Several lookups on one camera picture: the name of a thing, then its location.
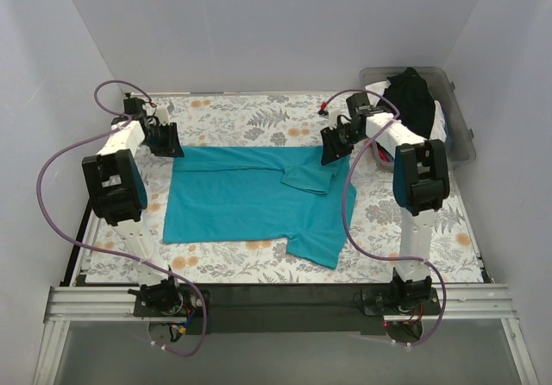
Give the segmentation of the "teal t shirt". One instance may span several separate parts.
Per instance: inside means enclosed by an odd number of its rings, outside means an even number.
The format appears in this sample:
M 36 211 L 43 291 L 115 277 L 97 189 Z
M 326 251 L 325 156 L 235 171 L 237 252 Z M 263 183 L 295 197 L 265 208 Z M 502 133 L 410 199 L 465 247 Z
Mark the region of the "teal t shirt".
M 289 254 L 336 268 L 356 191 L 350 159 L 322 147 L 189 147 L 172 165 L 164 243 L 284 238 Z

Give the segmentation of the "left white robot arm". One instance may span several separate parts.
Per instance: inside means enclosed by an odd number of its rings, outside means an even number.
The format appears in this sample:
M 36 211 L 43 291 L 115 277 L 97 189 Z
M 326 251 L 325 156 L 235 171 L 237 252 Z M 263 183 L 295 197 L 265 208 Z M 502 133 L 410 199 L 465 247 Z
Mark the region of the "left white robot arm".
M 147 190 L 135 153 L 141 146 L 162 158 L 183 158 L 185 152 L 171 120 L 173 104 L 159 104 L 151 114 L 146 104 L 127 95 L 124 115 L 112 121 L 113 134 L 95 155 L 82 160 L 82 168 L 92 210 L 122 239 L 127 253 L 138 258 L 139 284 L 154 286 L 168 278 L 169 267 L 147 227 Z

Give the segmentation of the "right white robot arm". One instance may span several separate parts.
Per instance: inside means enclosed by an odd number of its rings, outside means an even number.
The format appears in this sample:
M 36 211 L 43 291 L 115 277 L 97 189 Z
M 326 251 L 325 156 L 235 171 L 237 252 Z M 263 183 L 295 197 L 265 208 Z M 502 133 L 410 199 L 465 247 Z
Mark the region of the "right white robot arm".
M 404 126 L 399 110 L 389 99 L 376 92 L 349 89 L 348 114 L 330 103 L 340 94 L 321 104 L 318 114 L 328 126 L 321 130 L 322 165 L 345 158 L 354 145 L 365 145 L 353 160 L 353 172 L 361 156 L 378 143 L 393 157 L 392 193 L 401 208 L 399 256 L 394 259 L 390 292 L 392 307 L 410 313 L 422 302 L 420 293 L 430 288 L 432 227 L 443 201 L 450 194 L 449 168 L 444 142 L 425 139 Z

